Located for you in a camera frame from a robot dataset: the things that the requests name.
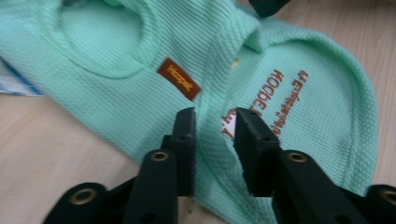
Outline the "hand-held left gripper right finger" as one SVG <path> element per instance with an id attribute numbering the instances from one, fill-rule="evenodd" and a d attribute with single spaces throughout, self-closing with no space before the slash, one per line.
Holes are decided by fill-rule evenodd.
<path id="1" fill-rule="evenodd" d="M 236 108 L 233 147 L 242 164 L 248 192 L 254 197 L 271 197 L 280 143 L 257 113 Z"/>

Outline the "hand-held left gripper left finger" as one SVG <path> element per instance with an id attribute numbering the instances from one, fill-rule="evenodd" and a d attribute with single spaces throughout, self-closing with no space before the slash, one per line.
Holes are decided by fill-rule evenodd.
<path id="1" fill-rule="evenodd" d="M 173 151 L 177 158 L 177 195 L 195 194 L 196 117 L 193 107 L 177 112 L 173 131 L 162 141 L 162 148 Z"/>

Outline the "mint green pet shirt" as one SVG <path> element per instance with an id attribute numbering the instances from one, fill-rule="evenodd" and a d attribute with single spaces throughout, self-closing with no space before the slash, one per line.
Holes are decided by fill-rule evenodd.
<path id="1" fill-rule="evenodd" d="M 0 0 L 0 58 L 136 161 L 193 107 L 197 201 L 232 224 L 272 224 L 233 150 L 239 107 L 281 146 L 363 193 L 377 145 L 375 92 L 321 33 L 234 0 Z"/>

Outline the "blue striped white cloth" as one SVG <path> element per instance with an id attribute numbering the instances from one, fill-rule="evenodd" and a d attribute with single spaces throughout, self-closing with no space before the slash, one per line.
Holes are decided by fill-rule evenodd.
<path id="1" fill-rule="evenodd" d="M 0 58 L 0 93 L 18 96 L 44 96 L 44 93 Z"/>

